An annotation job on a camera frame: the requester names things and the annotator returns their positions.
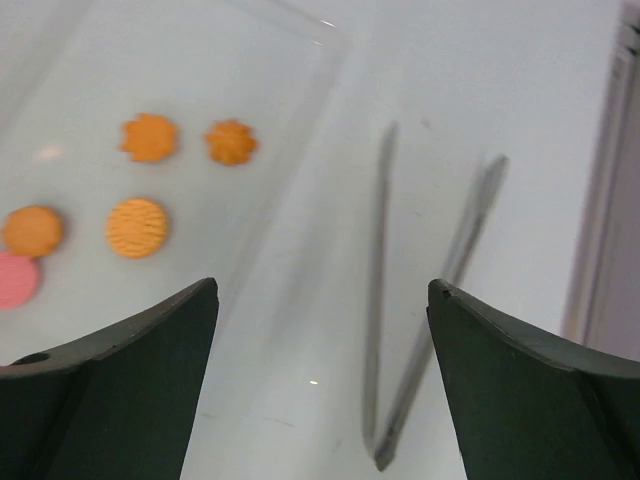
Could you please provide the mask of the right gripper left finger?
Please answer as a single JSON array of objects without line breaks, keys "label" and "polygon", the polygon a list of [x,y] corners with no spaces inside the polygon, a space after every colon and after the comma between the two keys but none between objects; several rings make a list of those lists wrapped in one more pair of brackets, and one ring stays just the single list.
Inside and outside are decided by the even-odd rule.
[{"label": "right gripper left finger", "polygon": [[219,312],[213,278],[1,369],[5,479],[176,479]]}]

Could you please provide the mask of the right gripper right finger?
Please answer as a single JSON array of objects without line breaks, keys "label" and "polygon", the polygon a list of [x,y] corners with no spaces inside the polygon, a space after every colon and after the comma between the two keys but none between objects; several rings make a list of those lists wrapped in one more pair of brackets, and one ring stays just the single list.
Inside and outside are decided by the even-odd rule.
[{"label": "right gripper right finger", "polygon": [[636,479],[639,364],[501,312],[443,280],[431,336],[469,479]]}]

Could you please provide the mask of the metal tongs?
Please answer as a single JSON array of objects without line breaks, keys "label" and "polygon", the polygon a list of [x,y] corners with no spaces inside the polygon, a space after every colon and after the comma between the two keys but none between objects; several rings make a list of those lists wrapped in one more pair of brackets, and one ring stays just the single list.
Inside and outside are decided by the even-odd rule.
[{"label": "metal tongs", "polygon": [[[385,306],[387,221],[391,174],[397,150],[399,127],[393,122],[382,136],[376,161],[372,203],[372,245],[367,291],[367,333],[362,388],[361,431],[376,469],[385,471],[396,457],[397,448],[422,378],[434,351],[427,320],[422,322],[400,384],[383,426],[376,437],[382,324]],[[499,196],[510,160],[498,155],[483,166],[469,192],[469,199],[451,242],[444,264],[443,279],[458,286],[464,279],[476,246]]]}]

